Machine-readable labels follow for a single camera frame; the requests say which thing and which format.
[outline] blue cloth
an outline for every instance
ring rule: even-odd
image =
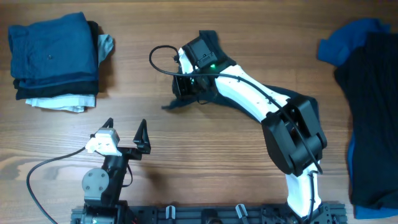
[[[82,12],[29,26],[10,26],[11,75],[20,87],[98,79],[98,57]]]
[[[390,28],[390,25],[382,24],[379,19],[360,19],[354,21],[335,31],[328,40],[321,40],[318,59],[339,67],[347,60],[355,48],[365,45],[368,32],[389,33]],[[354,184],[354,149],[355,137],[353,133],[347,153],[351,185]],[[380,208],[376,210],[355,206],[354,213],[357,219],[387,218],[398,215],[398,209]]]

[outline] pile of clothes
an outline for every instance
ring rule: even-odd
[[[95,107],[98,67],[114,47],[96,22],[79,12],[8,31],[16,100],[77,113]]]
[[[319,60],[353,116],[347,153],[355,218],[398,215],[398,34],[378,19],[354,21],[321,40]]]

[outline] white cloth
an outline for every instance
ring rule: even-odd
[[[98,35],[98,66],[112,51],[113,38],[109,34]],[[26,104],[51,110],[67,110],[81,113],[86,106],[95,107],[95,95],[66,94],[52,98],[27,99]]]

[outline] tabletop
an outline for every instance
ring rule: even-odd
[[[147,120],[151,155],[130,161],[133,183],[122,190],[130,205],[260,205],[284,203],[285,175],[268,156],[260,125],[238,110],[193,103],[166,111],[173,96],[172,77],[154,70],[148,55],[155,46],[177,48],[216,30],[222,49],[257,81],[316,98],[328,140],[324,174],[318,178],[323,201],[345,203],[349,223],[397,223],[397,218],[355,220],[349,201],[346,152],[352,117],[333,78],[334,67],[317,60],[320,39],[349,21],[378,17],[398,28],[398,3],[389,1],[184,1],[150,0],[86,3],[37,0],[0,4],[0,223],[49,223],[26,187],[28,171],[41,161],[83,147],[110,117],[133,146],[141,119]],[[115,51],[100,65],[96,108],[75,114],[33,108],[15,100],[10,76],[7,27],[29,25],[84,12]],[[176,71],[174,52],[160,50],[155,63]],[[81,180],[102,165],[97,154],[82,152],[37,169],[32,189],[46,211],[69,223],[71,209],[82,206]]]

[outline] wooden floor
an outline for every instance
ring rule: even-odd
[[[171,112],[160,108],[174,98],[172,78],[156,72],[148,54],[157,45],[181,47],[197,37],[199,30],[216,30],[223,50],[259,82],[318,100],[328,139],[321,163],[324,175],[318,181],[324,201],[345,203],[349,223],[398,222],[398,218],[353,218],[345,159],[352,119],[333,79],[333,66],[316,57],[319,40],[348,21],[378,17],[396,31],[398,4],[335,0],[37,2],[40,4],[0,4],[0,223],[49,223],[27,191],[28,171],[43,160],[81,148],[109,117],[115,120],[123,146],[132,146],[142,118],[148,122],[152,154],[129,163],[134,182],[121,194],[130,205],[285,202],[285,177],[267,154],[259,124],[240,111],[214,104],[194,103]],[[115,53],[100,66],[102,93],[97,107],[74,114],[16,101],[7,27],[78,11],[116,41]],[[159,52],[155,62],[175,70],[172,56],[168,50]],[[33,191],[56,221],[69,223],[70,210],[84,204],[82,177],[102,162],[99,155],[82,152],[48,164],[33,173]]]

